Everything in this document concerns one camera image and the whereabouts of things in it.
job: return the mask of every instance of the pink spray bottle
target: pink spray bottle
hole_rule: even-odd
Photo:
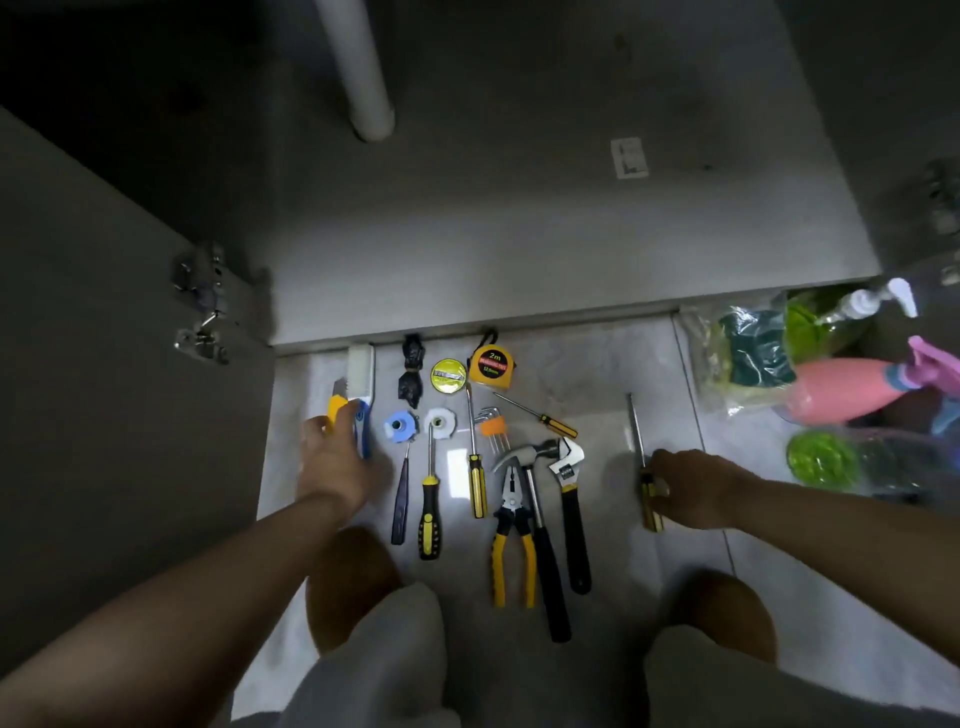
[[[874,412],[907,392],[927,385],[944,394],[931,428],[940,434],[960,418],[960,359],[927,344],[920,336],[907,343],[912,364],[878,359],[825,359],[799,364],[790,388],[787,414],[801,425],[834,425]]]

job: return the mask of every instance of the blue tape roll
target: blue tape roll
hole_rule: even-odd
[[[393,443],[405,443],[417,434],[417,418],[401,409],[383,424],[383,432]]]

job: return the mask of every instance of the pliers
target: pliers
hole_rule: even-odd
[[[497,607],[507,605],[507,587],[503,576],[503,549],[507,544],[510,530],[516,526],[516,532],[523,541],[526,555],[526,606],[533,609],[537,594],[537,552],[530,530],[533,514],[523,507],[523,487],[520,485],[520,470],[511,465],[503,479],[503,505],[494,513],[496,516],[496,535],[493,537],[493,604]]]

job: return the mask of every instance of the phillips screwdriver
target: phillips screwdriver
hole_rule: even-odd
[[[569,437],[574,440],[577,438],[577,430],[575,430],[570,425],[565,425],[560,420],[554,420],[549,415],[541,415],[540,412],[535,412],[534,410],[530,409],[530,407],[524,407],[519,402],[511,400],[509,397],[504,397],[499,392],[491,392],[491,394],[494,397],[500,397],[502,400],[508,401],[514,407],[519,407],[524,412],[529,412],[531,415],[533,415],[538,420],[540,420],[544,425],[546,425],[547,429],[552,430],[553,432],[556,432],[558,435],[562,437]]]
[[[473,422],[473,393],[470,383],[467,382],[467,414],[470,422],[470,504],[473,506],[473,517],[483,519],[487,517],[487,482],[483,473],[483,461],[477,452],[477,437]]]
[[[440,558],[440,479],[434,474],[433,466],[433,423],[427,426],[426,436],[426,478],[423,479],[423,515],[420,516],[420,528],[417,532],[417,546],[420,558],[433,561]]]

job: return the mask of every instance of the tile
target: tile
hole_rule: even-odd
[[[687,341],[675,320],[684,360]],[[728,419],[696,400],[704,449],[754,473],[796,482],[784,449],[800,431],[772,410]],[[736,575],[759,593],[780,639],[780,668],[877,702],[960,713],[960,671],[866,604],[777,548],[729,531]]]
[[[474,338],[427,341],[424,368],[429,371],[445,357],[465,360],[476,343]],[[516,332],[503,336],[500,343],[517,361],[511,396],[570,422],[581,433],[577,441],[586,460],[579,492],[593,590],[586,596],[565,590],[574,639],[566,645],[550,642],[539,595],[537,608],[521,607],[523,553],[516,533],[508,541],[505,556],[508,604],[502,610],[493,608],[490,550],[495,522],[492,518],[475,520],[470,512],[466,396],[442,395],[428,381],[417,413],[422,416],[431,407],[445,406],[458,420],[454,437],[437,446],[444,550],[435,562],[417,558],[422,508],[419,484],[426,475],[422,435],[411,447],[407,540],[390,550],[405,579],[426,583],[440,597],[449,652],[446,701],[462,715],[465,725],[512,726],[532,721],[621,725],[624,696],[631,692],[628,668],[636,662],[639,646],[650,633],[663,591],[678,574],[701,564],[731,569],[722,533],[669,524],[665,533],[654,535],[640,525],[625,393],[635,393],[647,447],[689,449],[700,445],[673,326],[668,317],[638,319]],[[346,359],[338,352],[291,357],[278,368],[275,404],[285,411],[276,412],[271,420],[268,459],[299,457],[298,418],[325,411],[330,386],[343,375],[345,366]],[[382,454],[384,488],[358,514],[357,521],[372,528],[384,543],[390,539],[403,446],[384,442],[381,427],[391,413],[405,406],[395,394],[402,371],[399,346],[377,348],[372,422]],[[281,384],[282,377],[293,381]],[[301,393],[300,401],[285,394],[294,392]],[[474,399],[477,410],[492,405],[501,408],[514,446],[549,438],[550,433],[530,415],[497,400],[484,388],[475,389]],[[490,471],[490,445],[479,433],[478,450],[487,466],[492,512],[500,504],[501,483]],[[268,463],[264,472],[261,502],[280,507],[285,498],[292,498],[292,486],[284,478],[292,479],[296,466]],[[536,477],[566,584],[560,489],[545,463],[538,463]],[[234,717],[247,715],[254,698],[258,710],[283,707],[283,697],[309,667],[302,659],[303,645],[295,644],[297,639],[309,637],[302,603],[295,600],[244,678],[234,700]],[[289,660],[285,651],[291,652]],[[270,659],[261,659],[264,655]]]

